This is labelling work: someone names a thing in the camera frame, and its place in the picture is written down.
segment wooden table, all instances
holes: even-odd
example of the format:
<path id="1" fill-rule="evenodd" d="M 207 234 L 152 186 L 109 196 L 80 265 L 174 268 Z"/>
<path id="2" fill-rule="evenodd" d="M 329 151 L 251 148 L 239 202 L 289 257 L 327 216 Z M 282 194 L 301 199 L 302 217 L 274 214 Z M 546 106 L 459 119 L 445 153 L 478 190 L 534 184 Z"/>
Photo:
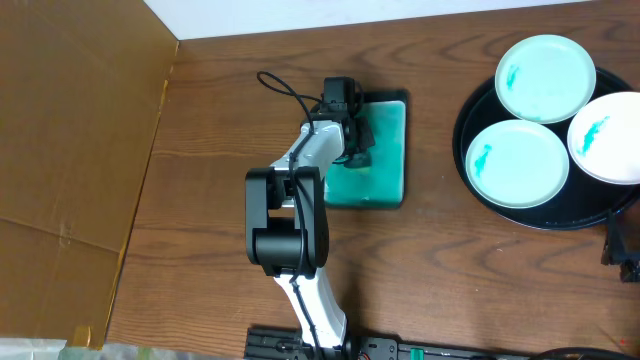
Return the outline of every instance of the wooden table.
<path id="1" fill-rule="evenodd" d="M 327 271 L 355 329 L 487 349 L 639 353 L 640 285 L 599 264 L 605 229 L 513 224 L 470 194 L 451 153 L 463 102 L 517 41 L 568 36 L 639 87 L 639 24 L 630 0 L 183 41 L 109 341 L 241 356 L 247 327 L 298 327 L 285 294 L 245 254 L 244 176 L 282 156 L 303 119 L 292 98 L 256 81 L 267 69 L 300 93 L 347 75 L 411 94 L 402 207 L 328 211 Z"/>

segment white plate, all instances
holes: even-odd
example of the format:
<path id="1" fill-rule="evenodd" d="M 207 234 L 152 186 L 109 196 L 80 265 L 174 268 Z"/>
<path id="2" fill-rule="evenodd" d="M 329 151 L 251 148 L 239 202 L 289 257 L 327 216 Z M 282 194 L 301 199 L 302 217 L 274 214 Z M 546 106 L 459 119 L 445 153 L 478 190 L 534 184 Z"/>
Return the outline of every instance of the white plate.
<path id="1" fill-rule="evenodd" d="M 569 175 L 569 156 L 562 141 L 546 127 L 506 120 L 473 139 L 465 169 L 484 198 L 522 209 L 543 204 L 562 189 Z"/>
<path id="2" fill-rule="evenodd" d="M 496 91 L 516 117 L 550 124 L 575 115 L 596 87 L 596 68 L 573 40 L 538 35 L 515 44 L 500 60 Z"/>
<path id="3" fill-rule="evenodd" d="M 619 185 L 640 184 L 640 93 L 605 95 L 571 121 L 569 153 L 596 179 Z"/>

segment teal mat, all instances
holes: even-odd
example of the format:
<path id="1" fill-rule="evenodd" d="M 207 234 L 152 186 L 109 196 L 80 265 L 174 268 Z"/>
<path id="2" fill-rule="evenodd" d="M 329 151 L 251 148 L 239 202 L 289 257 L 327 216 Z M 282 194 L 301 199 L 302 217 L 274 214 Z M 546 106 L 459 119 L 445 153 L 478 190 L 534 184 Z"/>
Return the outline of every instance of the teal mat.
<path id="1" fill-rule="evenodd" d="M 402 101 L 364 104 L 376 141 L 369 148 L 371 166 L 347 169 L 333 164 L 327 172 L 324 200 L 337 207 L 393 208 L 404 197 L 406 105 Z"/>

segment cardboard box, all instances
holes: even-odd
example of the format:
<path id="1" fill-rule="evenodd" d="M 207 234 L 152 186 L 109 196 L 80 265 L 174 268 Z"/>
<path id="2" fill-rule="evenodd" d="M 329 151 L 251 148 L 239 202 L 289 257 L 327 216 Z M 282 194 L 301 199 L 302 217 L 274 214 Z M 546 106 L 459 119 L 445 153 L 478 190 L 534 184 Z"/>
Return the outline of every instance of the cardboard box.
<path id="1" fill-rule="evenodd" d="M 100 348 L 177 40 L 142 1 L 0 23 L 0 337 Z"/>

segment round plate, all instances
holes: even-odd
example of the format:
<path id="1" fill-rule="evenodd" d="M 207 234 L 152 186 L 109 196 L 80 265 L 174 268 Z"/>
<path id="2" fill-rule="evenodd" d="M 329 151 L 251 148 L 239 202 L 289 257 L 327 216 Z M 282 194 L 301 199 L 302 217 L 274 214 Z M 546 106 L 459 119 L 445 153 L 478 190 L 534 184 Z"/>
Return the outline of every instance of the round plate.
<path id="1" fill-rule="evenodd" d="M 567 145 L 587 174 L 612 184 L 640 184 L 640 93 L 590 102 L 569 126 Z"/>
<path id="2" fill-rule="evenodd" d="M 560 192 L 546 203 L 528 208 L 511 209 L 485 199 L 471 185 L 465 171 L 465 158 L 471 141 L 485 128 L 513 119 L 500 103 L 493 77 L 482 84 L 462 107 L 453 131 L 453 155 L 456 168 L 469 191 L 489 209 L 517 223 L 553 230 L 574 230 L 600 224 L 609 213 L 623 211 L 640 197 L 640 186 L 613 185 L 597 180 L 570 161 L 569 177 Z M 593 99 L 631 87 L 611 73 L 597 69 Z M 561 141 L 566 142 L 569 121 L 545 125 Z"/>
<path id="3" fill-rule="evenodd" d="M 538 35 L 515 44 L 500 60 L 498 98 L 520 119 L 551 124 L 575 115 L 589 102 L 596 69 L 573 40 Z"/>
<path id="4" fill-rule="evenodd" d="M 482 130 L 467 150 L 471 185 L 494 204 L 522 209 L 554 197 L 569 175 L 569 155 L 546 127 L 506 120 Z"/>

